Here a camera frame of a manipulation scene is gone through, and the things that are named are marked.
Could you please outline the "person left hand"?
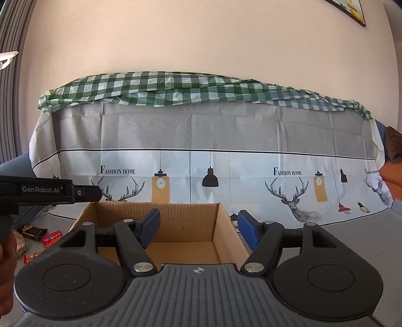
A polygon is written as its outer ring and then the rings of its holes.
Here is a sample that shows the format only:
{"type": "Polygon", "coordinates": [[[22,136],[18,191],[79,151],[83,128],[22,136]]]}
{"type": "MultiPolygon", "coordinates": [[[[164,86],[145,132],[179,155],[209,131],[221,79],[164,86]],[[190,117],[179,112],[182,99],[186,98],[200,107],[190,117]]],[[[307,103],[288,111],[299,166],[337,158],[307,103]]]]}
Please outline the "person left hand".
{"type": "Polygon", "coordinates": [[[0,316],[9,314],[14,303],[13,284],[16,270],[16,239],[14,233],[9,236],[1,245],[0,265],[0,316]]]}

